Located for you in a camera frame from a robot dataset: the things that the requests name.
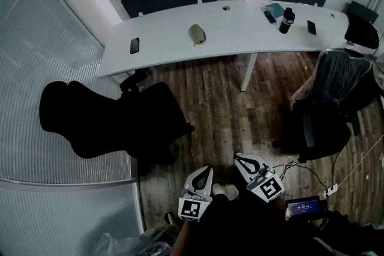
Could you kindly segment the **person's black clothing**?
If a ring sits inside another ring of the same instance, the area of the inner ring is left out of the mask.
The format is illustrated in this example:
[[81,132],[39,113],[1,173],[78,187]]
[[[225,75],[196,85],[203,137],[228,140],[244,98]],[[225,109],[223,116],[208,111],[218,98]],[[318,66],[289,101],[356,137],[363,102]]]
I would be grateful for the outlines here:
[[384,229],[351,223],[286,221],[253,195],[216,195],[198,222],[187,256],[384,256]]

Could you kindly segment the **white desk leg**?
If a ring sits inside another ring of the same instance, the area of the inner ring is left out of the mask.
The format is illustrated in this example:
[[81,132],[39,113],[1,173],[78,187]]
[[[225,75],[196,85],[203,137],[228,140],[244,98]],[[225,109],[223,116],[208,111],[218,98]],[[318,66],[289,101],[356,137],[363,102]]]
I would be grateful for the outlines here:
[[257,60],[257,53],[252,53],[246,56],[245,60],[245,71],[243,74],[242,82],[241,82],[241,91],[245,92],[248,88],[248,84],[251,78],[251,75],[254,70],[254,66]]

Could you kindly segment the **black office chair with jacket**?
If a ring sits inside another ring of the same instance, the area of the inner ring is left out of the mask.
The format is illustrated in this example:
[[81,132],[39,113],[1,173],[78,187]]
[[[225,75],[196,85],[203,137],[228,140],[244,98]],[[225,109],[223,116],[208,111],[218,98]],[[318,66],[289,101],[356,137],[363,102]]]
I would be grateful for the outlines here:
[[273,147],[297,153],[300,163],[341,152],[351,135],[360,133],[358,112],[384,97],[384,54],[364,56],[372,67],[341,103],[298,101],[280,105],[283,135],[273,141]]

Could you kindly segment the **person's left forearm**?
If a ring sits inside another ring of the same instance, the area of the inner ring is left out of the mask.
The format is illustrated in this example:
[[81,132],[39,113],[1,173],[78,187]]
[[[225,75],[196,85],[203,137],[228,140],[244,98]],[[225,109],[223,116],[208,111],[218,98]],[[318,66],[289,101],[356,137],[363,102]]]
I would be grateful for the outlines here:
[[198,228],[197,222],[184,221],[178,237],[174,243],[170,256],[187,256],[193,235]]

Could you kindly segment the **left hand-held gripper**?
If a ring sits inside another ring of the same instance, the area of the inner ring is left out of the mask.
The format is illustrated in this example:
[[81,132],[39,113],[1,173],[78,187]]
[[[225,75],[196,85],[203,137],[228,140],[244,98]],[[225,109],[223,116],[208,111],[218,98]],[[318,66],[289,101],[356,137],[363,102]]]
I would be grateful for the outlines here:
[[179,198],[178,204],[180,219],[200,222],[202,215],[212,202],[212,197],[209,195],[211,195],[213,175],[213,168],[205,166],[186,178],[184,194]]

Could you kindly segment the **olive glasses case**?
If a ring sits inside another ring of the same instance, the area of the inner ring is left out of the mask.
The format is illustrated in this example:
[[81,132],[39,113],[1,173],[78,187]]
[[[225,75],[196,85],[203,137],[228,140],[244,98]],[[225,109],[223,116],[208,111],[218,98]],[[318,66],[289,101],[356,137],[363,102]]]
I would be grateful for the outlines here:
[[206,42],[206,34],[198,24],[193,24],[189,29],[189,33],[195,46]]

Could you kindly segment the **teal notebook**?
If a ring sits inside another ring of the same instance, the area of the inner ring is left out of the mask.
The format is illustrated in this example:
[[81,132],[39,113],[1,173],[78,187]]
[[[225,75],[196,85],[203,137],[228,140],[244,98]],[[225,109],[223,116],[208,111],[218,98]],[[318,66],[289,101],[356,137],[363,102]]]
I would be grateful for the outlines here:
[[284,8],[278,3],[271,3],[261,8],[262,11],[268,11],[275,19],[280,18],[284,14]]

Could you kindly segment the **black water bottle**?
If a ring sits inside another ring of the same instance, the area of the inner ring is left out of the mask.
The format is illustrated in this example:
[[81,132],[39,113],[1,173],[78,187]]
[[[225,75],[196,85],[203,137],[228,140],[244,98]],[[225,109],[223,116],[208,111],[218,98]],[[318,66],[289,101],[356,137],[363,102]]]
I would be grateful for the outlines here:
[[294,14],[293,10],[290,7],[286,8],[284,13],[283,13],[283,17],[282,17],[282,20],[281,20],[281,23],[279,26],[279,31],[282,34],[288,33],[288,31],[289,31],[291,25],[294,23],[294,21],[295,21],[295,14]]

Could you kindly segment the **person's right forearm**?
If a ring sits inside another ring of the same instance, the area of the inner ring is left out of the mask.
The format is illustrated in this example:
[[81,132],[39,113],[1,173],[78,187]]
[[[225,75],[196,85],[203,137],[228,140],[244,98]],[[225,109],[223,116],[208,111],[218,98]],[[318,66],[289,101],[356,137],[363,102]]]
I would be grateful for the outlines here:
[[286,218],[286,201],[282,197],[278,197],[269,203],[272,213],[278,217],[278,219],[285,220]]

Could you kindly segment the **person's light shoe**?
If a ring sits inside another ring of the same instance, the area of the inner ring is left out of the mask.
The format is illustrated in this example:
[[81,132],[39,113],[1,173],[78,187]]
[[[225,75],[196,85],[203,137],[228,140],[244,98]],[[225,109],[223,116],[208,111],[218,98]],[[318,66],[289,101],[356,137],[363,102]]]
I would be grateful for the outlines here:
[[233,184],[221,185],[219,183],[213,184],[212,193],[213,195],[223,194],[229,200],[234,200],[239,194],[238,189],[235,185]]

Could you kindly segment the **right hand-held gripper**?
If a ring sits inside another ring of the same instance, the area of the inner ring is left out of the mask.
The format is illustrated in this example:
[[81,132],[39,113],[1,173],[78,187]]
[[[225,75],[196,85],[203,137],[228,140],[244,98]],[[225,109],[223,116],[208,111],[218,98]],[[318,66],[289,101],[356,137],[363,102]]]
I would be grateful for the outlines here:
[[275,200],[284,192],[279,175],[272,167],[268,167],[267,162],[260,155],[236,153],[233,160],[248,183],[247,189],[265,203]]

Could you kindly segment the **black chair backrest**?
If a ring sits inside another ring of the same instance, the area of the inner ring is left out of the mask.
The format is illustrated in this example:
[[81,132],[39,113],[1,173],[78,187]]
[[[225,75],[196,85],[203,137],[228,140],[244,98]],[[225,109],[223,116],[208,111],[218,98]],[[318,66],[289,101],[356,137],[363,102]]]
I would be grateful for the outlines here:
[[366,20],[347,13],[348,27],[344,38],[360,46],[376,49],[379,46],[379,35],[374,26]]

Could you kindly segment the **white power strip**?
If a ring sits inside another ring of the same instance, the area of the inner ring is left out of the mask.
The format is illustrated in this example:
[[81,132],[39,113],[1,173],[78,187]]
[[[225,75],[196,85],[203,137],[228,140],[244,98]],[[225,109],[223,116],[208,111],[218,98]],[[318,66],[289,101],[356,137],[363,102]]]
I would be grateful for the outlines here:
[[335,194],[338,191],[338,184],[335,183],[331,187],[326,188],[323,192],[324,198],[328,198],[329,196]]

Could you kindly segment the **clear plastic bag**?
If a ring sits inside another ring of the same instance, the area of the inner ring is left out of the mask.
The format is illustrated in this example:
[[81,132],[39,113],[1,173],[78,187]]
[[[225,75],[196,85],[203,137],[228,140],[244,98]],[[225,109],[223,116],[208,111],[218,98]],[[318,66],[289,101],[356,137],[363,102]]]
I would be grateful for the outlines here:
[[177,225],[164,224],[137,237],[116,239],[104,233],[94,256],[170,256],[179,232]]

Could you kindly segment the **wrist-mounted screen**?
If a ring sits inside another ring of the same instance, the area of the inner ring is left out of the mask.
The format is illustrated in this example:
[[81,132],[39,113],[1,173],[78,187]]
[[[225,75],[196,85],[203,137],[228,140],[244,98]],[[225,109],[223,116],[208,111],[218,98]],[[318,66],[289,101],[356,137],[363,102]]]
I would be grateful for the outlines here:
[[326,200],[318,195],[286,200],[286,221],[315,221],[322,219],[328,210]]

